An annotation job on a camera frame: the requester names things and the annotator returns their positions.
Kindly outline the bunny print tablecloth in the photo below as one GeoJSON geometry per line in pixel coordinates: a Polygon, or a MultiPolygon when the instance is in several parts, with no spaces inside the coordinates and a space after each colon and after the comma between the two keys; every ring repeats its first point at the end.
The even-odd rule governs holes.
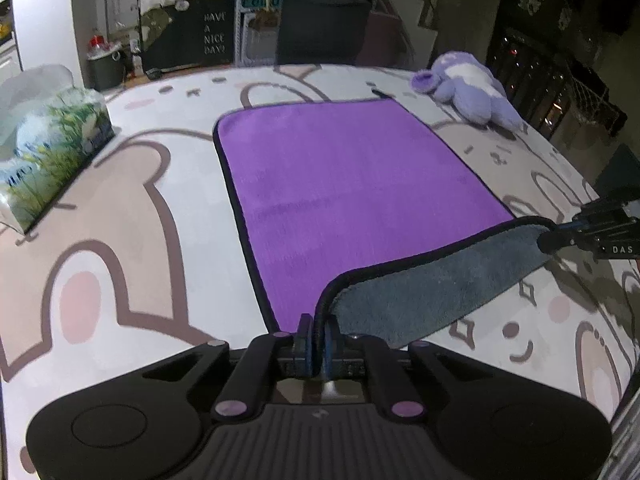
{"type": "Polygon", "coordinates": [[[1,88],[6,479],[634,479],[639,194],[400,70],[1,88]]]}

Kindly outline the purple and grey towel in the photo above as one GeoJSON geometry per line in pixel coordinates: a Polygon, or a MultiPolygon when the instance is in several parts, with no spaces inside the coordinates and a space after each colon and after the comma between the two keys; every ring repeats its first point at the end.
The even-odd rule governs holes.
{"type": "Polygon", "coordinates": [[[547,262],[548,219],[516,218],[391,99],[238,110],[213,131],[270,330],[330,314],[391,347],[434,334],[547,262]]]}

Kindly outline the maroon storage box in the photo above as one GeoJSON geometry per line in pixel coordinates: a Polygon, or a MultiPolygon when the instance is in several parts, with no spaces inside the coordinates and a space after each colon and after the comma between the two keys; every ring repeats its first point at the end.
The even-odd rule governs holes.
{"type": "Polygon", "coordinates": [[[402,70],[413,68],[413,50],[398,16],[370,12],[356,64],[402,70]]]}

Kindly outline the purple plush bunny toy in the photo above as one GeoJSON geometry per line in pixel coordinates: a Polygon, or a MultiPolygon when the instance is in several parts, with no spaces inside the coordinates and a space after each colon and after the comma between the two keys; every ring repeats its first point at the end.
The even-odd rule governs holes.
{"type": "Polygon", "coordinates": [[[473,125],[493,124],[511,132],[524,127],[500,81],[469,52],[449,51],[439,55],[430,68],[412,76],[410,86],[416,93],[453,106],[473,125]]]}

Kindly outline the dark blue chair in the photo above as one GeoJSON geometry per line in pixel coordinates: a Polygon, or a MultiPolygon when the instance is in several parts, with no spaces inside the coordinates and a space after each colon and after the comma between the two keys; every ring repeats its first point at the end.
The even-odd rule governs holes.
{"type": "Polygon", "coordinates": [[[354,64],[370,11],[367,0],[283,0],[276,64],[354,64]]]}

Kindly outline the floral tissue pack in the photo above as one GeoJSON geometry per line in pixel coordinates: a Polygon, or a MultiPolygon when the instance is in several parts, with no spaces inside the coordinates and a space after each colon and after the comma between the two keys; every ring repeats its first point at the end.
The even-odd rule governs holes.
{"type": "Polygon", "coordinates": [[[114,138],[104,96],[63,65],[1,84],[1,223],[28,232],[114,138]]]}

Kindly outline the poison sign crate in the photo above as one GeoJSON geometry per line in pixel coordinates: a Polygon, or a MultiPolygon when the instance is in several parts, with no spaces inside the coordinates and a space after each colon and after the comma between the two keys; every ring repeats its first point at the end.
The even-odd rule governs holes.
{"type": "Polygon", "coordinates": [[[276,60],[282,0],[235,0],[236,66],[272,65],[276,60]]]}

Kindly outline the black have a nice day curtain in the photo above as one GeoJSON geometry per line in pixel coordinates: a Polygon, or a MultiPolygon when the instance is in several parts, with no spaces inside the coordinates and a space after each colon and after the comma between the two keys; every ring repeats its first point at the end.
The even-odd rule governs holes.
{"type": "Polygon", "coordinates": [[[234,4],[235,0],[176,0],[142,11],[143,70],[231,64],[234,4]]]}

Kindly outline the dark trash bin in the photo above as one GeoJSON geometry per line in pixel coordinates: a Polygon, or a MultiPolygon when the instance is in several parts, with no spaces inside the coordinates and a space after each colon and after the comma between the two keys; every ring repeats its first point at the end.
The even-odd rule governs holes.
{"type": "Polygon", "coordinates": [[[96,91],[114,89],[125,81],[125,53],[120,42],[107,41],[102,35],[94,34],[89,41],[87,62],[96,91]]]}

